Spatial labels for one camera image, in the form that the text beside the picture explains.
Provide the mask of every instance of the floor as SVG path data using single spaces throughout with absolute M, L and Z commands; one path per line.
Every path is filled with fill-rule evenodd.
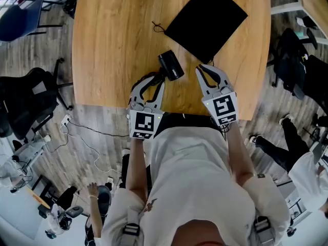
M 272 0 L 272 6 L 295 1 Z M 295 16 L 302 17 L 303 15 L 301 12 L 292 12 L 272 17 L 272 43 L 287 27 L 291 27 L 295 31 L 306 32 L 305 28 L 296 25 Z M 64 26 L 48 29 L 45 35 L 27 36 L 8 44 L 2 44 L 0 46 L 0 75 L 23 76 L 33 67 L 41 67 L 52 72 L 56 59 L 63 57 L 66 61 L 60 67 L 59 82 L 71 82 L 71 46 L 74 20 L 65 15 L 60 7 L 54 7 L 50 12 L 43 13 L 42 24 L 58 23 L 63 23 Z M 317 51 L 312 45 L 306 47 L 310 54 L 328 62 L 327 46 L 320 45 Z M 273 81 L 274 73 L 271 67 L 267 69 L 261 98 L 253 120 L 240 121 L 239 124 L 257 172 L 269 173 L 279 183 L 288 178 L 285 171 L 261 150 L 255 149 L 248 142 L 249 135 L 263 134 L 272 143 L 286 148 L 283 130 L 278 121 L 281 116 L 291 113 L 295 116 L 295 126 L 299 134 L 310 145 L 309 135 L 302 128 L 312 131 L 311 118 L 316 112 L 322 114 L 322 110 L 307 97 L 303 101 L 293 97 L 290 92 L 283 89 L 281 81 L 277 88 L 271 87 Z M 127 137 L 101 135 L 72 124 L 69 124 L 67 128 L 60 128 L 60 122 L 68 113 L 75 124 L 85 125 L 110 134 L 127 135 L 126 111 L 117 108 L 77 105 L 74 102 L 72 87 L 62 89 L 61 93 L 67 104 L 74 106 L 74 110 L 66 111 L 61 105 L 55 110 L 54 118 L 42 130 L 42 133 L 51 135 L 52 141 L 48 144 L 48 149 L 43 157 L 34 164 L 34 169 L 50 179 L 60 192 L 63 192 L 68 185 L 77 186 L 80 195 L 76 197 L 73 203 L 83 206 L 85 212 L 88 213 L 87 184 L 92 181 L 99 184 L 105 183 L 108 176 L 115 180 L 119 178 L 119 173 L 114 170 L 121 170 L 121 150 L 129 146 L 129 139 Z M 97 166 L 102 171 L 113 170 L 109 173 L 98 170 L 94 165 L 98 154 L 93 149 L 88 148 L 82 139 L 87 145 L 99 152 L 100 157 Z M 58 146 L 66 143 L 67 145 L 54 151 Z

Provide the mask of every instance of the power strip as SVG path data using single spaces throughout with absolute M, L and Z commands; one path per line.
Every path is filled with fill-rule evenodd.
M 65 117 L 62 119 L 61 121 L 61 125 L 63 126 L 67 126 L 68 122 L 71 120 L 71 116 L 70 115 L 65 115 Z

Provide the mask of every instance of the white cable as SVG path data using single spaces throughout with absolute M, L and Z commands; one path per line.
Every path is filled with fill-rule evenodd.
M 7 154 L 0 154 L 0 156 L 7 156 L 7 157 L 11 158 L 11 157 L 8 156 Z
M 66 127 L 66 128 L 67 128 L 66 125 L 61 125 L 61 127 L 59 128 L 59 131 L 60 131 L 60 132 L 62 132 L 62 127 Z M 69 134 L 69 133 L 65 133 L 65 132 L 62 132 L 62 133 L 63 133 L 64 135 L 69 135 L 70 137 L 76 138 L 76 136 L 72 136 L 72 135 Z M 122 174 L 122 173 L 120 173 L 120 171 L 117 171 L 117 170 L 115 170 L 115 169 L 110 169 L 110 170 L 108 170 L 108 171 L 104 171 L 104 170 L 101 170 L 100 168 L 98 168 L 96 162 L 97 162 L 97 160 L 100 159 L 100 154 L 99 154 L 99 152 L 96 151 L 94 148 L 90 147 L 90 146 L 84 141 L 84 139 L 83 139 L 79 134 L 77 134 L 77 135 L 80 137 L 80 139 L 82 139 L 82 141 L 84 142 L 84 144 L 85 144 L 89 149 L 91 149 L 91 150 L 93 150 L 94 152 L 97 153 L 98 157 L 97 157 L 96 160 L 94 161 L 94 166 L 95 166 L 99 171 L 104 172 L 104 173 L 109 173 L 109 172 L 111 172 L 111 171 L 115 171 L 115 172 L 117 172 L 117 173 L 119 173 L 119 174 Z

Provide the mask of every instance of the black bag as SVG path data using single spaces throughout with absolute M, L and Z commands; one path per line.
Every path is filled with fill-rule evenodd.
M 207 64 L 246 18 L 232 0 L 190 0 L 165 35 Z

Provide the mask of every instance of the wooden table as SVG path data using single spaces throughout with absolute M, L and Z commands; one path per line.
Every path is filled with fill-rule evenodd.
M 166 82 L 161 109 L 208 114 L 195 74 L 200 62 L 163 33 L 153 31 L 152 21 L 167 28 L 188 1 L 78 0 L 72 52 L 76 102 L 126 107 L 132 85 L 143 75 L 157 71 L 157 56 L 171 49 L 185 76 Z M 234 1 L 249 17 L 215 56 L 214 63 L 235 87 L 240 119 L 251 120 L 269 52 L 270 0 Z M 149 94 L 152 98 L 154 90 L 146 92 L 145 99 Z
M 328 38 L 328 2 L 327 0 L 299 0 L 294 3 L 276 6 L 271 9 L 271 14 L 286 13 L 303 10 Z M 317 42 L 328 44 L 327 39 L 317 38 Z

